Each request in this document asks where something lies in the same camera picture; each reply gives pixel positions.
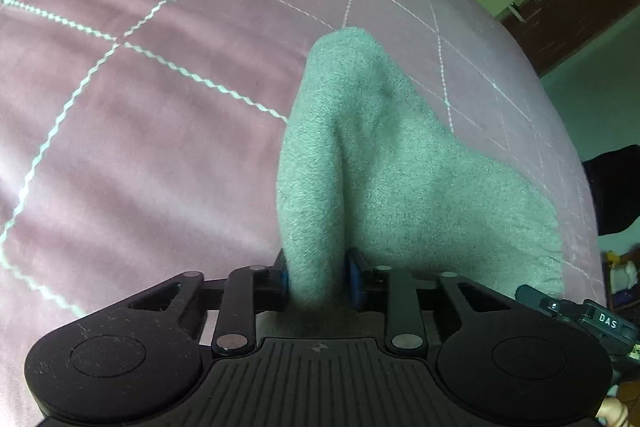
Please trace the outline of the grey green pants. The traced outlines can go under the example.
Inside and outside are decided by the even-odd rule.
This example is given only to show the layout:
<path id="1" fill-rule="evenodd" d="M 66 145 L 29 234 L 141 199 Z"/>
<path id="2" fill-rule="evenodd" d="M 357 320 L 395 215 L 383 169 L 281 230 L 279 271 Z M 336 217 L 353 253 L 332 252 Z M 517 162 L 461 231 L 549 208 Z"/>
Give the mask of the grey green pants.
<path id="1" fill-rule="evenodd" d="M 367 31 L 311 48 L 282 143 L 277 214 L 290 302 L 264 336 L 382 333 L 349 308 L 344 261 L 419 275 L 451 271 L 513 296 L 559 296 L 562 239 L 552 202 L 518 170 L 467 147 Z"/>

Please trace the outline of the pink checked bed sheet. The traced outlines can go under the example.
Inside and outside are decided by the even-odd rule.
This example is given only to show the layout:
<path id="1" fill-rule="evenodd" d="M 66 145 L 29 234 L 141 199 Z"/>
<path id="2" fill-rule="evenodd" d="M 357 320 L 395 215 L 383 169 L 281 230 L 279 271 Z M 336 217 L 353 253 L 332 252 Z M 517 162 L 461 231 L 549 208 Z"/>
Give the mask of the pink checked bed sheet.
<path id="1" fill-rule="evenodd" d="M 364 28 L 438 118 L 554 202 L 568 298 L 602 300 L 580 160 L 474 0 L 1 0 L 1 421 L 44 334 L 173 275 L 277 254 L 284 121 L 314 42 Z"/>

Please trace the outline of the dark wooden door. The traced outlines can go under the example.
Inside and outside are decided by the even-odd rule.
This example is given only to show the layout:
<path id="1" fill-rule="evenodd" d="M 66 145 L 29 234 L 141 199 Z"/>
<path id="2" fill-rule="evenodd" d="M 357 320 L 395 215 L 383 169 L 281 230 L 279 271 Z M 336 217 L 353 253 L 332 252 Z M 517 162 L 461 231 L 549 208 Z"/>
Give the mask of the dark wooden door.
<path id="1" fill-rule="evenodd" d="M 501 23 L 538 75 L 560 65 L 639 4 L 639 0 L 522 0 Z"/>

